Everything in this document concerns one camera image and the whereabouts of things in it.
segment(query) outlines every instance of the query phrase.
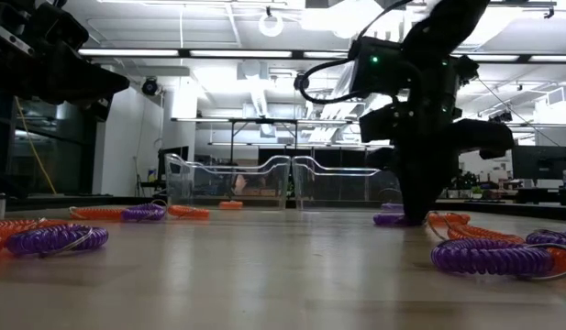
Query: clear plastic bin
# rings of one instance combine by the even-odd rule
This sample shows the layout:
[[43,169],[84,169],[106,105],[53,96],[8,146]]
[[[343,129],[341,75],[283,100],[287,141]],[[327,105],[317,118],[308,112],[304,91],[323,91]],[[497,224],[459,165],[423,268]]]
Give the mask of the clear plastic bin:
[[277,209],[286,206],[291,158],[275,156],[256,167],[206,166],[165,156],[169,204],[219,207],[242,202],[243,208]]
[[385,170],[326,168],[307,156],[293,158],[294,194],[299,210],[379,210],[402,202],[399,181]]

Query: ceiling duct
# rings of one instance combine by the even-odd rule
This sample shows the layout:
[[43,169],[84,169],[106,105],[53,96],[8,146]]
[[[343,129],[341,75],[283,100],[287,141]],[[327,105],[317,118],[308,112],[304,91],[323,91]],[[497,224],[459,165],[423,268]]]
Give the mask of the ceiling duct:
[[[243,78],[252,82],[250,87],[250,97],[258,117],[269,117],[268,103],[264,92],[264,80],[268,80],[268,67],[266,63],[258,60],[245,60],[239,65],[238,73]],[[261,125],[261,138],[275,138],[276,128],[273,125]]]

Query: security camera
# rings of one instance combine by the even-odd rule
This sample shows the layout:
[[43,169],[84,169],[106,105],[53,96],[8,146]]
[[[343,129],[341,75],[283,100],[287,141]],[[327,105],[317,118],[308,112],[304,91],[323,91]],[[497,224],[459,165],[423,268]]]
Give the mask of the security camera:
[[157,83],[157,77],[147,77],[142,84],[142,92],[147,96],[156,96],[162,92],[162,86]]

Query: wooden table surface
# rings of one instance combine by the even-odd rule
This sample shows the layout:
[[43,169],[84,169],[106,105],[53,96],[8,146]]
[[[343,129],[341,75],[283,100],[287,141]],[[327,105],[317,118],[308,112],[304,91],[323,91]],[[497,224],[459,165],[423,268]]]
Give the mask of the wooden table surface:
[[[441,273],[427,228],[374,227],[371,213],[91,224],[110,234],[96,252],[0,258],[0,330],[566,328],[566,280]],[[521,236],[566,230],[487,214],[472,224]]]

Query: yellow cable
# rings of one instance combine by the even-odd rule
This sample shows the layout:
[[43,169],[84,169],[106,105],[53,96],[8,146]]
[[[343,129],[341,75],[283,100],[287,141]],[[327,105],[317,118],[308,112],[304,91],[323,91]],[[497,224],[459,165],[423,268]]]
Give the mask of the yellow cable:
[[19,112],[19,115],[22,118],[22,124],[26,129],[26,134],[28,134],[29,145],[32,147],[32,152],[34,152],[34,157],[36,157],[36,161],[38,162],[38,165],[40,166],[40,169],[42,170],[42,173],[44,174],[44,177],[46,178],[46,181],[48,182],[48,185],[50,186],[52,193],[56,194],[56,189],[54,189],[54,185],[50,180],[50,176],[46,172],[46,169],[44,169],[44,165],[42,165],[42,160],[40,160],[40,156],[38,156],[38,152],[34,147],[34,142],[32,141],[32,136],[29,134],[28,126],[26,125],[26,118],[24,117],[24,112],[22,111],[22,104],[19,103],[19,99],[17,99],[17,97],[16,97],[16,106],[17,106],[17,111]]

